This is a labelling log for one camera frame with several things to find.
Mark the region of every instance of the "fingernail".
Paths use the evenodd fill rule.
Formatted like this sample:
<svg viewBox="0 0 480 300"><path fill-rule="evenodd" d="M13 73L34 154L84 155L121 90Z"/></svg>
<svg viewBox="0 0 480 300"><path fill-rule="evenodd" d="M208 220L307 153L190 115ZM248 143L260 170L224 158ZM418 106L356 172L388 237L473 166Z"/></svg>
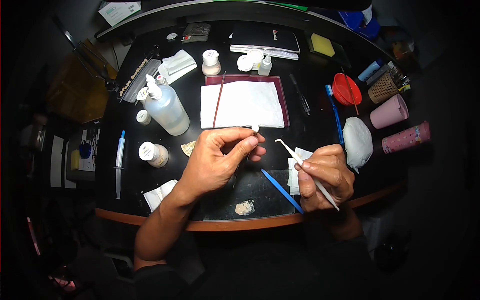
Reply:
<svg viewBox="0 0 480 300"><path fill-rule="evenodd" d="M299 180L307 180L308 174L305 172L299 172Z"/></svg>
<svg viewBox="0 0 480 300"><path fill-rule="evenodd" d="M258 139L256 137L249 137L248 138L248 143L252 146L257 146L258 145Z"/></svg>

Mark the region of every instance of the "black notebook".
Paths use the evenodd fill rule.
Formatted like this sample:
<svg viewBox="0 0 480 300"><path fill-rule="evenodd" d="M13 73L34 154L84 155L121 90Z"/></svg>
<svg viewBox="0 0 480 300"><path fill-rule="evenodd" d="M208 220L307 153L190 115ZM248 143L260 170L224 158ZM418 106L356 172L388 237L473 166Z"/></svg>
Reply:
<svg viewBox="0 0 480 300"><path fill-rule="evenodd" d="M250 24L235 24L233 26L230 45L300 53L299 44L293 32L282 28Z"/></svg>

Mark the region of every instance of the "white paper towel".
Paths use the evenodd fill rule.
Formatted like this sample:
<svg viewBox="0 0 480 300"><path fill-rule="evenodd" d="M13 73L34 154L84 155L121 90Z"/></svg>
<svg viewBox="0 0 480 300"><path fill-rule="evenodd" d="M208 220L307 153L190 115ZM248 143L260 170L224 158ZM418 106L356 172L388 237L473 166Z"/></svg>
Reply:
<svg viewBox="0 0 480 300"><path fill-rule="evenodd" d="M179 50L174 56L162 59L158 72L162 74L168 84L179 79L197 67L193 57L185 50Z"/></svg>
<svg viewBox="0 0 480 300"><path fill-rule="evenodd" d="M295 151L294 151L302 160L305 160L307 158L310 158L313 154L313 152L310 152L310 151L307 151L307 150L303 150L303 149L300 149L298 147L295 147ZM288 178L288 182L287 182L287 185L290 187L290 195L300 195L300 190L299 190L299 177L298 177L298 174L299 172L297 170L295 170L295 163L297 163L297 161L292 158L292 157L289 157L288 158L288 174L289 174L289 178Z"/></svg>
<svg viewBox="0 0 480 300"><path fill-rule="evenodd" d="M367 163L373 153L372 134L362 120L350 117L343 127L343 139L347 164L359 174L359 168Z"/></svg>
<svg viewBox="0 0 480 300"><path fill-rule="evenodd" d="M202 86L200 123L212 128L220 84ZM282 107L272 82L236 81L223 84L215 128L258 124L259 127L283 128Z"/></svg>
<svg viewBox="0 0 480 300"><path fill-rule="evenodd" d="M144 198L150 207L150 211L153 212L165 198L172 191L173 187L177 184L177 180L173 179L165 182L158 188L144 193Z"/></svg>

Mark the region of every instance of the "wooden table edge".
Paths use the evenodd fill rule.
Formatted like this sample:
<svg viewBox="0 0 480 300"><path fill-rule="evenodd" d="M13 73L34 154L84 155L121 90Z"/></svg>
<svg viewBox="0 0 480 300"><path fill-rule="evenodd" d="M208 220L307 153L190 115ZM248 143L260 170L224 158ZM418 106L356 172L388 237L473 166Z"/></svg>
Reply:
<svg viewBox="0 0 480 300"><path fill-rule="evenodd" d="M354 200L348 201L348 205L351 208L355 208L361 205L365 205L369 202L378 200L385 197L395 191L405 188L407 181L403 180L394 185L388 186L382 190L374 192L370 195L363 196ZM95 215L108 220L117 222L138 225L140 226L146 220L145 216L135 216L123 213L112 212L109 210L96 208ZM237 231L237 230L250 230L250 229L262 229L270 227L285 226L290 224L296 224L303 221L303 215L300 213L286 215L286 216L273 216L259 219L248 220L226 220L226 221L188 221L185 230L187 231Z"/></svg>

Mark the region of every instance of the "blue toothbrush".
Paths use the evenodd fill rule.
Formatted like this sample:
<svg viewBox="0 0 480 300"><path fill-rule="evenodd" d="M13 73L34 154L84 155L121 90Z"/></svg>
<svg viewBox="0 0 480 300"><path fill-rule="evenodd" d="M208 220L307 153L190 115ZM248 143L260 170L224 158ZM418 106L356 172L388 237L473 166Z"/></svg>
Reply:
<svg viewBox="0 0 480 300"><path fill-rule="evenodd" d="M332 100L332 95L333 95L333 90L331 85L326 84L325 85L325 90L327 92L328 99L330 99L330 103L333 106L333 112L335 113L335 119L336 119L336 129L338 130L338 138L340 140L340 145L343 145L343 132L342 132L342 125L340 125L340 118L338 117L338 111L336 109L335 103L333 103Z"/></svg>

